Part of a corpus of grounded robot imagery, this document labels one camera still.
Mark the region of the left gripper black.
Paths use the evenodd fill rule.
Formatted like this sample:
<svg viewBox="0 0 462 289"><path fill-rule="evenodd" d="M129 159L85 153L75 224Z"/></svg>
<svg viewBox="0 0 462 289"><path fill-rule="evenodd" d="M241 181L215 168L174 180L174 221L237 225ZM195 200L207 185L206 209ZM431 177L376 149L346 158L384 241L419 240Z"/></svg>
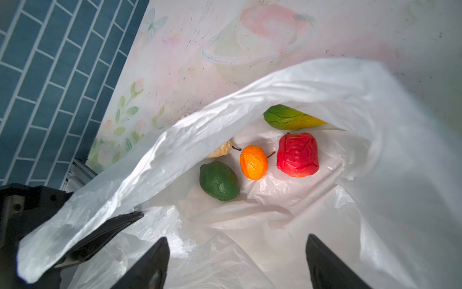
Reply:
<svg viewBox="0 0 462 289"><path fill-rule="evenodd" d="M53 217L71 196L71 193L42 185L10 184L1 187L2 289L58 289L61 284L59 269L90 260L118 233L144 217L142 211L136 211L107 220L69 249L55 263L54 269L47 271L37 282L25 282L17 273L19 242Z"/></svg>

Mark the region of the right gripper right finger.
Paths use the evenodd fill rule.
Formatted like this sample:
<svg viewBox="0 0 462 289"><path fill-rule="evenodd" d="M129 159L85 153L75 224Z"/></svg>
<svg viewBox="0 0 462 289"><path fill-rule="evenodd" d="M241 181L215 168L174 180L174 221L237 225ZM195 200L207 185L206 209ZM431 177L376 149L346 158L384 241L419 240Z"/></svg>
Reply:
<svg viewBox="0 0 462 289"><path fill-rule="evenodd" d="M306 260L314 289L371 289L314 234L308 236Z"/></svg>

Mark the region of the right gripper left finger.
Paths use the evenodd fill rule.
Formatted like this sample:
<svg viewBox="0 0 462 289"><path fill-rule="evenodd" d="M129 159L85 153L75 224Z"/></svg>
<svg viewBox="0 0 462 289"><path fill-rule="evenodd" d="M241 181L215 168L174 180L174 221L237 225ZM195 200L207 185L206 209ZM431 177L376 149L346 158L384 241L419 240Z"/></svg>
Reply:
<svg viewBox="0 0 462 289"><path fill-rule="evenodd" d="M170 248L161 237L113 286L112 289L163 289Z"/></svg>

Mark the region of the dark green cucumber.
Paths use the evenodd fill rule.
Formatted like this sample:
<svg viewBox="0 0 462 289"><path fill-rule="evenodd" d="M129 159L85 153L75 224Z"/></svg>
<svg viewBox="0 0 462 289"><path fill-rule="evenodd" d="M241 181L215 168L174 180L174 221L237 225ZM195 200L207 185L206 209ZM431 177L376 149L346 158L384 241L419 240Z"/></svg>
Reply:
<svg viewBox="0 0 462 289"><path fill-rule="evenodd" d="M231 201L240 194L238 176L220 161L200 167L199 184L205 193L223 202Z"/></svg>

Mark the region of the red apple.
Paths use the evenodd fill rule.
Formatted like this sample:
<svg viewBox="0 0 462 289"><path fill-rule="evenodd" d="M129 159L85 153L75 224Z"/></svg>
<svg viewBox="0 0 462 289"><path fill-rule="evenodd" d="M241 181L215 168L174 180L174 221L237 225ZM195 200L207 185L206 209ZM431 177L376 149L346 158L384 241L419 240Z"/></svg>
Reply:
<svg viewBox="0 0 462 289"><path fill-rule="evenodd" d="M279 140L277 168L294 178L304 178L319 171L318 145L309 133L285 134Z"/></svg>

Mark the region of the orange fruit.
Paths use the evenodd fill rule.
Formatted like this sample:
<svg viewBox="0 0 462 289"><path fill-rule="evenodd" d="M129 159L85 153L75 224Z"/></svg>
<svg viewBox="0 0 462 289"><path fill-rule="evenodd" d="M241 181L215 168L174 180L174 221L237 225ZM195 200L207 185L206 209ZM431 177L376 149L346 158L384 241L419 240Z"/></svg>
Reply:
<svg viewBox="0 0 462 289"><path fill-rule="evenodd" d="M250 180L260 180L268 170L267 155L262 148L250 145L241 152L239 163L243 174Z"/></svg>

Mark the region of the green yellow mango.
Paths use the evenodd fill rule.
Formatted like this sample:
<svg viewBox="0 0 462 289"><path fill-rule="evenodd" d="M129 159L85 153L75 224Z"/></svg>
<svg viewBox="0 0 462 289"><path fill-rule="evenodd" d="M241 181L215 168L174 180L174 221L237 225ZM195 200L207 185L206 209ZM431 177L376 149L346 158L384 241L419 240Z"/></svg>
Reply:
<svg viewBox="0 0 462 289"><path fill-rule="evenodd" d="M314 118L285 105L270 107L263 118L268 125L278 130L299 130L326 124L326 122Z"/></svg>

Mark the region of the beige garlic piece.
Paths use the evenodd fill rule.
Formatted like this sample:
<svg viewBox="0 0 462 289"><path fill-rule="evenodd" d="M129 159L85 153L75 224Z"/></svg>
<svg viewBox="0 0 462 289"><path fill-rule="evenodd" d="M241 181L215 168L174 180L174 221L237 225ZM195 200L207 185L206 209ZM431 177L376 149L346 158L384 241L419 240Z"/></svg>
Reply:
<svg viewBox="0 0 462 289"><path fill-rule="evenodd" d="M225 155L228 155L232 150L233 144L231 140L228 140L225 144L221 145L213 153L207 156L207 159L219 158Z"/></svg>

